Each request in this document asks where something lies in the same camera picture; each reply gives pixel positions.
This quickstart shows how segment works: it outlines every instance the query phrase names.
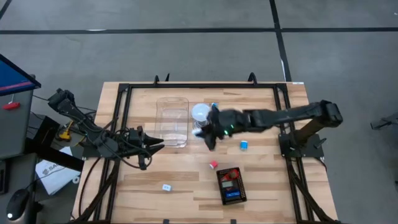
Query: concrete floor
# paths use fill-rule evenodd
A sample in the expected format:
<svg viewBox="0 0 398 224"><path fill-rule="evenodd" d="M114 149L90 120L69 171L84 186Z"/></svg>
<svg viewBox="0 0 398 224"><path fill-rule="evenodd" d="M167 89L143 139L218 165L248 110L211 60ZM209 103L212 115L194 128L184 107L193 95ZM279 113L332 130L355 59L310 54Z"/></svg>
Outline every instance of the concrete floor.
<svg viewBox="0 0 398 224"><path fill-rule="evenodd" d="M5 0L0 0L0 7ZM398 1L277 0L282 27L398 27ZM12 0L0 29L142 29L273 27L261 0ZM310 101L338 104L345 119L322 131L331 190L345 223L396 223L398 130L369 123L398 111L398 33L283 34L293 81ZM105 81L284 80L274 33L0 35L0 53L29 73L48 97L58 87L79 105L96 108ZM32 111L67 120L45 102ZM65 222L76 185L45 204L41 223Z"/></svg>

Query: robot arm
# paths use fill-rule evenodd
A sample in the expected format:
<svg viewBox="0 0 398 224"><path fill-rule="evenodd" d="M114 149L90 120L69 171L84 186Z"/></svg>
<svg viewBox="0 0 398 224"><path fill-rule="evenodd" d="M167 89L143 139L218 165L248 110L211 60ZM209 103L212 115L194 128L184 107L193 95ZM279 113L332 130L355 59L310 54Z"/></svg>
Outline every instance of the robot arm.
<svg viewBox="0 0 398 224"><path fill-rule="evenodd" d="M292 132L296 144L302 145L322 128L335 128L343 122L337 105L325 100L281 111L219 111L217 107L212 106L207 118L209 124L202 127L201 132L196 135L205 139L209 150L215 148L216 138L224 139L224 136L232 137L243 132L261 133L275 125L312 119L302 129Z"/></svg>
<svg viewBox="0 0 398 224"><path fill-rule="evenodd" d="M89 148L94 149L97 157L120 159L138 156L139 168L146 170L145 158L150 158L164 147L163 144L158 144L163 142L163 139L149 137L141 126L137 129L121 131L120 134L106 130L116 120L111 121L104 128L98 127L77 108L75 97L68 90L58 89L57 93L49 98L49 106L59 114L69 117L79 126L79 129L86 134Z"/></svg>

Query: small red block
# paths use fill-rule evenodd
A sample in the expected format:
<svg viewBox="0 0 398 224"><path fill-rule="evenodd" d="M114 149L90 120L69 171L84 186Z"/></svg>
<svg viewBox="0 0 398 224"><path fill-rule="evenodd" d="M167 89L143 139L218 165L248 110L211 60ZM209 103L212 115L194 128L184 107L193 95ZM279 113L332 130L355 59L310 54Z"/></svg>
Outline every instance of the small red block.
<svg viewBox="0 0 398 224"><path fill-rule="evenodd" d="M9 104L4 105L2 108L4 110L13 110L13 109L17 109L20 106L21 106L20 103L9 103Z"/></svg>
<svg viewBox="0 0 398 224"><path fill-rule="evenodd" d="M211 161L209 165L210 165L210 168L215 169L218 166L218 163L217 163L217 161Z"/></svg>

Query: blue screen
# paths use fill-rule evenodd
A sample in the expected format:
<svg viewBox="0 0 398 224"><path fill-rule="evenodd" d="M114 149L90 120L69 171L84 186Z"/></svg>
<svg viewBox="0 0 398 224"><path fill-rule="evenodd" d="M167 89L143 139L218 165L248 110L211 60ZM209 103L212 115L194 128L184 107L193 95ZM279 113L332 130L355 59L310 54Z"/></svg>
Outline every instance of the blue screen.
<svg viewBox="0 0 398 224"><path fill-rule="evenodd" d="M5 95L7 92L25 91L35 88L25 76L11 68L8 64L0 61L0 94Z"/></svg>

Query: wooden table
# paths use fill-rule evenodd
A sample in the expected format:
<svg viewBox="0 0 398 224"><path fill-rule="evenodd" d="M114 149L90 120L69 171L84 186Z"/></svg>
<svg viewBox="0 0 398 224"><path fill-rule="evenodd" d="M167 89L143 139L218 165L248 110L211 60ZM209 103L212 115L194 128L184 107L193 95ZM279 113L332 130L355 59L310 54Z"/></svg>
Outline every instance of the wooden table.
<svg viewBox="0 0 398 224"><path fill-rule="evenodd" d="M104 126L112 120L118 82L103 85L95 122ZM287 83L292 107L308 104L303 84ZM153 134L155 129L156 102L162 97L184 97L195 103L218 102L221 110L226 108L275 110L273 91L259 88L148 88L133 89L127 126L144 127ZM123 113L126 96L122 97L119 117ZM306 121L296 123L301 128ZM188 131L187 145L183 148L165 147L153 156L147 171L130 168L122 163L114 202L112 223L295 223L292 196L284 158L280 155L277 135L272 128L263 133L243 133L232 139L219 142L215 152L210 152L205 143ZM239 149L241 140L248 141L247 152ZM214 170L209 162L219 162L218 169L238 166L241 169L248 197L247 202L223 206ZM88 206L98 191L103 168L99 161L91 174L83 196L83 209ZM73 209L77 208L83 181L94 159L85 162L80 186ZM333 219L337 219L325 168L315 159L303 159L308 188L319 206ZM163 184L173 187L171 192L162 190ZM302 214L305 207L301 194ZM101 217L106 212L107 197L103 200Z"/></svg>

